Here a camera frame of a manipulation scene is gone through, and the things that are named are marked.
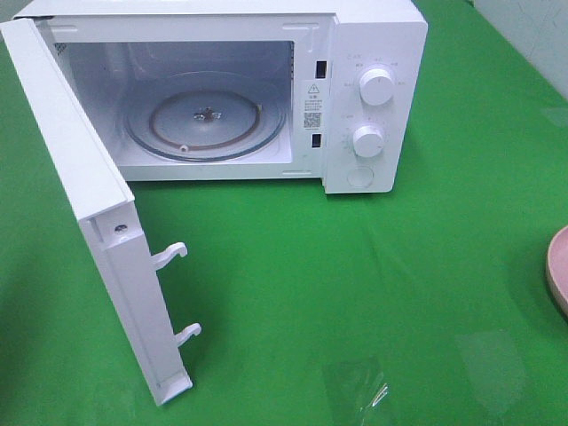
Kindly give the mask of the white microwave oven body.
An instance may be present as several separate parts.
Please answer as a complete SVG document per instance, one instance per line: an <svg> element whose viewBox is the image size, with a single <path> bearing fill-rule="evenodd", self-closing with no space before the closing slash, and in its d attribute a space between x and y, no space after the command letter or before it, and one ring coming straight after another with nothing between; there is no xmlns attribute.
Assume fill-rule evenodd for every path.
<svg viewBox="0 0 568 426"><path fill-rule="evenodd" d="M428 32L409 1L34 1L10 20L32 19L125 181L317 178L327 193L385 193L394 184ZM369 106L358 79L384 65L393 97ZM139 84L192 72L226 72L288 95L280 133L253 153L221 162L163 158L125 127ZM303 81L325 79L321 130L304 130ZM384 148L354 153L353 132L380 129ZM375 174L355 188L347 173Z"/></svg>

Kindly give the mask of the pink plastic plate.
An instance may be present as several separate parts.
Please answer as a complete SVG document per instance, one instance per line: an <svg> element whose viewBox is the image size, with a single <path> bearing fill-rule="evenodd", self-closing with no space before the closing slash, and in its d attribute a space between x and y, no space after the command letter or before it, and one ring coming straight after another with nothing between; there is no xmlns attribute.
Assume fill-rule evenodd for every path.
<svg viewBox="0 0 568 426"><path fill-rule="evenodd" d="M568 262L568 227L558 230L548 244L545 272L548 290L556 307L567 320L567 262Z"/></svg>

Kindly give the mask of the round microwave door button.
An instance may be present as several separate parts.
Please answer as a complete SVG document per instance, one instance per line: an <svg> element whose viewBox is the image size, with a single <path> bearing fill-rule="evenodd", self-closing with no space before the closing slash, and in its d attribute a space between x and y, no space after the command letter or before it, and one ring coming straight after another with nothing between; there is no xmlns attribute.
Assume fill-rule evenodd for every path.
<svg viewBox="0 0 568 426"><path fill-rule="evenodd" d="M374 176L371 168L357 167L347 173L347 181L352 187L365 188L372 184Z"/></svg>

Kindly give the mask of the white microwave knob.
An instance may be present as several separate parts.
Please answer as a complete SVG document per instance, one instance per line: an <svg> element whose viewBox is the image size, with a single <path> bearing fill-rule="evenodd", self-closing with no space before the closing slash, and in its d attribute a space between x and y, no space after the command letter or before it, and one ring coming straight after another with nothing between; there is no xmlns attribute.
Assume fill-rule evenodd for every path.
<svg viewBox="0 0 568 426"><path fill-rule="evenodd" d="M378 107L393 97L395 79L386 66L374 65L362 72L358 86L362 101L371 107Z"/></svg>
<svg viewBox="0 0 568 426"><path fill-rule="evenodd" d="M362 126L353 132L352 145L358 157L376 157L384 148L383 133L375 126Z"/></svg>

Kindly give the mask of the white microwave door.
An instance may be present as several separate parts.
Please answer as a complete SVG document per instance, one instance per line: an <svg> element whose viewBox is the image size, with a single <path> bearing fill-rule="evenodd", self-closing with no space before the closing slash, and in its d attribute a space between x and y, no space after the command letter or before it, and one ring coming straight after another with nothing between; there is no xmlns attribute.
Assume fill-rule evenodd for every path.
<svg viewBox="0 0 568 426"><path fill-rule="evenodd" d="M157 272L182 242L152 254L135 197L104 147L51 47L32 19L1 26L12 64L59 180L98 267L154 402L192 388L179 348L201 332L193 323L174 332Z"/></svg>

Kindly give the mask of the microwave warning label sticker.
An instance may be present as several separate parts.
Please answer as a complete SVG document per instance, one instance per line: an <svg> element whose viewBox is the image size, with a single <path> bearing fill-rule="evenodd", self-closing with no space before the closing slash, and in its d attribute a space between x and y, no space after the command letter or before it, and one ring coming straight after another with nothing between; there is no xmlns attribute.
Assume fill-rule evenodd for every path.
<svg viewBox="0 0 568 426"><path fill-rule="evenodd" d="M304 130L321 130L324 124L328 97L328 84L325 79L303 81L300 94L301 124Z"/></svg>

